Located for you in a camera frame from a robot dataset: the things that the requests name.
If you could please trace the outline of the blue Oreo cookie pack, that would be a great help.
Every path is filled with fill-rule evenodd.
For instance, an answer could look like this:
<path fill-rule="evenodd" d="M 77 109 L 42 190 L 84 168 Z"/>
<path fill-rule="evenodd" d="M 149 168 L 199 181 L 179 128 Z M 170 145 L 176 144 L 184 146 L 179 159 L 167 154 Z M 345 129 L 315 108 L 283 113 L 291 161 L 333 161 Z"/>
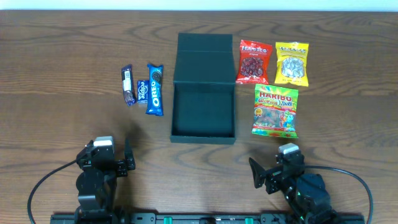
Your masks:
<path fill-rule="evenodd" d="M 163 65 L 155 66 L 153 64 L 147 65 L 149 69 L 149 92 L 146 114 L 163 116 L 162 106 L 162 77 Z"/>

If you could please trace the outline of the dark purple cookie bar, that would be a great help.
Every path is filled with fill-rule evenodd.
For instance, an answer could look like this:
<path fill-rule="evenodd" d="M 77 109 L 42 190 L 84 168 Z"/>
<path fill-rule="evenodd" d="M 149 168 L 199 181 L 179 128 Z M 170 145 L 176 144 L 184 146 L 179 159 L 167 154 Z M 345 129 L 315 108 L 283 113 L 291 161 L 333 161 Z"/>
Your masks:
<path fill-rule="evenodd" d="M 124 101 L 128 106 L 132 106 L 136 103 L 136 97 L 134 94 L 134 85 L 132 77 L 132 65 L 126 65 L 121 69 L 122 77 L 122 88 Z"/>

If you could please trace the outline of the green Haribo worms bag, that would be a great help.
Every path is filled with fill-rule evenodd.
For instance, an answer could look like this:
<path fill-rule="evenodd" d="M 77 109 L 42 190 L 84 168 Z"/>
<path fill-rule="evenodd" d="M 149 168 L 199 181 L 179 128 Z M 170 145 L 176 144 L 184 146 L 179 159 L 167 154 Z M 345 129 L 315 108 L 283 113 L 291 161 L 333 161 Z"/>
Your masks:
<path fill-rule="evenodd" d="M 295 130 L 299 91 L 257 84 L 254 89 L 252 133 L 278 138 L 298 138 Z"/>

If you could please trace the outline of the blue Eclipse gum pack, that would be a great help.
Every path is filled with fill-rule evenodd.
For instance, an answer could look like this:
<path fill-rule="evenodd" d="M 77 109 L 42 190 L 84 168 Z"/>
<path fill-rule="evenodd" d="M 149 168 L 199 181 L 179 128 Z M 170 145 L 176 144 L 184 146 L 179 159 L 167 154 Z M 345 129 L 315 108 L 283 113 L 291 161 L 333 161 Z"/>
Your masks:
<path fill-rule="evenodd" d="M 149 80 L 137 81 L 137 102 L 139 104 L 147 103 L 149 91 Z"/>

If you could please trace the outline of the yellow Hacks candy bag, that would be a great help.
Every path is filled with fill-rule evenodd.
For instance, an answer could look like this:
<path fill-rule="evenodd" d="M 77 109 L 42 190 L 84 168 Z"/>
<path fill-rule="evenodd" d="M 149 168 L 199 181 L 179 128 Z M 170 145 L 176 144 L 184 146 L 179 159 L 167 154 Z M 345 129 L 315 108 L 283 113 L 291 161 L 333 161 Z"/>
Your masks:
<path fill-rule="evenodd" d="M 309 43 L 276 42 L 276 84 L 293 84 L 308 87 L 307 57 Z"/>

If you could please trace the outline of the red Hacks candy bag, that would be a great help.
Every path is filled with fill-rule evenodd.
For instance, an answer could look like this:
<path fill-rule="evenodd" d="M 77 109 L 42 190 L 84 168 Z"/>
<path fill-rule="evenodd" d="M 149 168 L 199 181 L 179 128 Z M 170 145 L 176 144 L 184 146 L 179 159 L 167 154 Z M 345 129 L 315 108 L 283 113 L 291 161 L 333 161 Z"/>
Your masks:
<path fill-rule="evenodd" d="M 236 83 L 269 84 L 267 68 L 273 47 L 252 40 L 241 40 L 239 46 L 239 71 Z"/>

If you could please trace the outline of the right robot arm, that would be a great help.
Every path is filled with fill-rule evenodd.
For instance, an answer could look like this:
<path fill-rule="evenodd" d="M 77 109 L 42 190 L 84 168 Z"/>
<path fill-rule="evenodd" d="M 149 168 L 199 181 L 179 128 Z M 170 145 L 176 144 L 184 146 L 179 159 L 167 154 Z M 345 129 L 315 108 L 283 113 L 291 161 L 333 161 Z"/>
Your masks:
<path fill-rule="evenodd" d="M 332 209 L 330 194 L 319 174 L 305 172 L 305 156 L 300 150 L 280 152 L 276 155 L 277 167 L 265 169 L 249 158 L 255 188 L 266 187 L 270 195 L 282 192 L 298 223 L 344 223 Z"/>

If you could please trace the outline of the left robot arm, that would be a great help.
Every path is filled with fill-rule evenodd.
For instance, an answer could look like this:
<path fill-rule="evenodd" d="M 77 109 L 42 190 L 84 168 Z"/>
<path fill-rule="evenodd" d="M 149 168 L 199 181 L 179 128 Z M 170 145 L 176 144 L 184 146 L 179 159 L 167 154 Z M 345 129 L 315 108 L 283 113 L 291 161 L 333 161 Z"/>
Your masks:
<path fill-rule="evenodd" d="M 111 136 L 91 140 L 76 156 L 83 171 L 76 180 L 80 206 L 75 210 L 75 223 L 129 223 L 130 215 L 114 208 L 117 179 L 136 168 L 129 140 L 124 143 L 124 159 L 115 159 Z"/>

